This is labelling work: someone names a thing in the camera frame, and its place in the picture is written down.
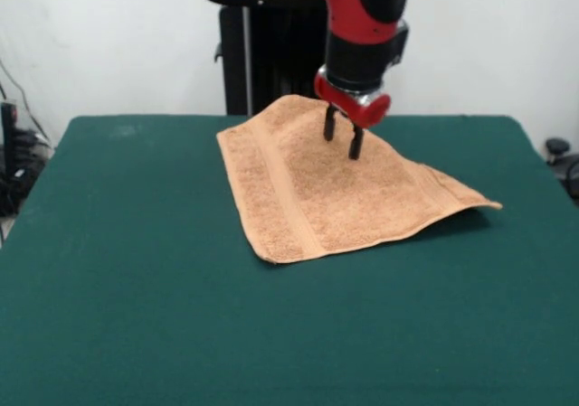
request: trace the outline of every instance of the table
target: table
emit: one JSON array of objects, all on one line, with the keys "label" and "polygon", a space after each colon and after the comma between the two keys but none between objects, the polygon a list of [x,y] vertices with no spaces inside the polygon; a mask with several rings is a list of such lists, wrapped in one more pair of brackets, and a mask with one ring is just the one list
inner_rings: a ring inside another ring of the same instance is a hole
[{"label": "table", "polygon": [[388,118],[504,210],[275,267],[215,140],[239,121],[72,121],[0,252],[0,404],[579,404],[579,216],[518,123]]}]

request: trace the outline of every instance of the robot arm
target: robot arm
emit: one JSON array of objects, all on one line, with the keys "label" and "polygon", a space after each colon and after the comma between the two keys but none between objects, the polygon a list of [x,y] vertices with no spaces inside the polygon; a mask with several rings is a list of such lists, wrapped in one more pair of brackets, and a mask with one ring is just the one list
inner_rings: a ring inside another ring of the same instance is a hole
[{"label": "robot arm", "polygon": [[386,69],[399,62],[407,28],[400,25],[406,0],[326,0],[326,63],[315,80],[316,92],[329,103],[324,136],[334,134],[334,113],[354,124],[349,156],[358,159],[363,128],[379,122],[390,107],[382,92]]}]

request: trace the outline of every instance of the orange towel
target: orange towel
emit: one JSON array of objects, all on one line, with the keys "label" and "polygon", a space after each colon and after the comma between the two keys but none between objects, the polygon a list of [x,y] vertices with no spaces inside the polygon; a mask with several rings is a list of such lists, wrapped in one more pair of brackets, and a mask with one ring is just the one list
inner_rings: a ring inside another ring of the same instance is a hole
[{"label": "orange towel", "polygon": [[472,207],[501,208],[370,131],[360,159],[348,159],[352,124],[336,114],[328,143],[326,107],[285,96],[217,135],[242,227],[260,258],[313,260],[406,239]]}]

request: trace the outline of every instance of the black knob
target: black knob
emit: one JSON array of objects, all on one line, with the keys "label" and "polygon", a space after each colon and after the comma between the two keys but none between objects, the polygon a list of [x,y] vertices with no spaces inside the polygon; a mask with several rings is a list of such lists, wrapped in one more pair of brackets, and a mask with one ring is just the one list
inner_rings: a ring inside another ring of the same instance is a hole
[{"label": "black knob", "polygon": [[552,137],[548,139],[545,145],[549,154],[553,156],[564,155],[567,151],[571,149],[571,145],[564,139],[561,139],[560,137]]}]

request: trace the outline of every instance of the black metal frame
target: black metal frame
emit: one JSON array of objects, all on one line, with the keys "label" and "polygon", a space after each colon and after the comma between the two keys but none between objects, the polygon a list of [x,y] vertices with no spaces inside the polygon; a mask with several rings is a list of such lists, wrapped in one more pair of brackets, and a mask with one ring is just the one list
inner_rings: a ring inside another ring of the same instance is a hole
[{"label": "black metal frame", "polygon": [[324,0],[210,0],[219,14],[228,115],[251,116],[286,94],[316,97],[326,49]]}]

